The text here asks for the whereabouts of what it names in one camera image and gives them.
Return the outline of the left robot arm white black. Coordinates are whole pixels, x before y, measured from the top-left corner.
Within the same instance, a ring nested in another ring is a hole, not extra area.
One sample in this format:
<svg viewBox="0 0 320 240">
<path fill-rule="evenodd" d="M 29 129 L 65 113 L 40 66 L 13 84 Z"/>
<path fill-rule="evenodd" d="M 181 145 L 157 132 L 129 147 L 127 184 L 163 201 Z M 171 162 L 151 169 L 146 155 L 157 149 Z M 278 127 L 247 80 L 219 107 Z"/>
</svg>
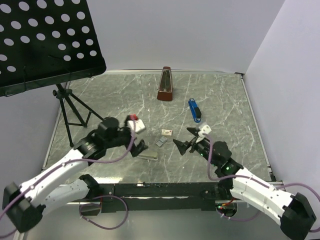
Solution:
<svg viewBox="0 0 320 240">
<path fill-rule="evenodd" d="M 99 184 L 89 174 L 74 182 L 62 184 L 76 173 L 93 163 L 102 163 L 108 149 L 124 146 L 124 154 L 138 156 L 148 148 L 143 140 L 135 144 L 136 135 L 146 129 L 144 122 L 135 114 L 128 115 L 124 126 L 115 117 L 106 117 L 98 127 L 90 131 L 58 162 L 37 176 L 21 184 L 12 182 L 3 191 L 2 210 L 15 229 L 25 233 L 34 228 L 49 212 L 75 200 L 95 200 Z"/>
</svg>

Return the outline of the small beige white stapler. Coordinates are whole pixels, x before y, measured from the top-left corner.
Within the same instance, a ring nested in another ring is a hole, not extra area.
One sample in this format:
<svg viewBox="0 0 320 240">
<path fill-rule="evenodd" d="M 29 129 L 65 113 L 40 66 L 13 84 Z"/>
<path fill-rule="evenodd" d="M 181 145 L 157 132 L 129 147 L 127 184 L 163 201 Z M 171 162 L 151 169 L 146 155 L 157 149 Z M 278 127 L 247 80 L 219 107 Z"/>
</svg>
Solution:
<svg viewBox="0 0 320 240">
<path fill-rule="evenodd" d="M 142 153 L 138 155 L 138 157 L 145 160 L 157 161 L 159 155 L 156 151 L 144 150 Z"/>
</svg>

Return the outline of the blue metal stapler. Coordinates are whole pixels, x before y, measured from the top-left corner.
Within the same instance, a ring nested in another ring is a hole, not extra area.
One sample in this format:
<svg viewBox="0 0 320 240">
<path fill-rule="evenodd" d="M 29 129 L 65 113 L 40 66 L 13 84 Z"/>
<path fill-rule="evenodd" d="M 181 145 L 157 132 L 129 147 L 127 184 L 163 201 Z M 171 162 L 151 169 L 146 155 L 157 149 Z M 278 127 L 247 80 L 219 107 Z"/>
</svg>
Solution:
<svg viewBox="0 0 320 240">
<path fill-rule="evenodd" d="M 191 111 L 192 118 L 193 118 L 194 122 L 195 123 L 200 123 L 201 122 L 201 118 L 202 118 L 202 113 L 201 113 L 201 110 L 198 107 L 195 99 L 194 98 L 190 98 L 188 100 L 188 105 L 189 105 L 189 109 Z"/>
</svg>

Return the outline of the white staple box tray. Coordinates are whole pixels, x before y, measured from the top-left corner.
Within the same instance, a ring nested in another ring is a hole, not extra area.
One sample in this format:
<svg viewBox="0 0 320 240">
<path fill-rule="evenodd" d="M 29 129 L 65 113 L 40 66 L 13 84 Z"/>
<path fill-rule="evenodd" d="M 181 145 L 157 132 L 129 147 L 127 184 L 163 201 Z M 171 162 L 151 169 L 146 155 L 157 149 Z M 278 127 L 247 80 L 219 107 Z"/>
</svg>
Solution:
<svg viewBox="0 0 320 240">
<path fill-rule="evenodd" d="M 160 139 L 158 139 L 155 144 L 160 148 L 162 147 L 166 142 L 167 142 L 167 138 L 165 136 L 162 136 Z"/>
</svg>

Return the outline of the white staple box sleeve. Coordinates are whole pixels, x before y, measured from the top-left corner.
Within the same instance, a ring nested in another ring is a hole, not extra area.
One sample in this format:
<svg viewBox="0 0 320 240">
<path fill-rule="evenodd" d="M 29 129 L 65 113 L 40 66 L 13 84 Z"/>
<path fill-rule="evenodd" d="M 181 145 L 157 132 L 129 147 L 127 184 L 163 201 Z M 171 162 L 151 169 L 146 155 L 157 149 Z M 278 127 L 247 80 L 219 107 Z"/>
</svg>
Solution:
<svg viewBox="0 0 320 240">
<path fill-rule="evenodd" d="M 162 129 L 162 130 L 161 130 L 161 134 L 162 134 L 163 136 L 172 136 L 173 131 L 170 130 L 170 129 Z"/>
</svg>

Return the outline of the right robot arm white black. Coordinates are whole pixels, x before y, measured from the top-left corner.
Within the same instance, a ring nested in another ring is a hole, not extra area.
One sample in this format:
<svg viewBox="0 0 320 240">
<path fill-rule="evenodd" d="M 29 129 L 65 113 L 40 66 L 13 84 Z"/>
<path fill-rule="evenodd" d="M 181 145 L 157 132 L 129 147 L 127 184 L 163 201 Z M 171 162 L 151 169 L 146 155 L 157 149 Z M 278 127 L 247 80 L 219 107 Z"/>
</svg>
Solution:
<svg viewBox="0 0 320 240">
<path fill-rule="evenodd" d="M 193 139 L 185 142 L 174 139 L 174 144 L 181 155 L 197 152 L 205 158 L 208 174 L 211 166 L 216 168 L 215 180 L 221 184 L 218 193 L 223 199 L 233 197 L 256 208 L 275 221 L 291 240 L 304 240 L 314 232 L 312 227 L 317 217 L 303 194 L 283 191 L 236 162 L 226 142 L 212 140 L 207 124 L 187 130 Z"/>
</svg>

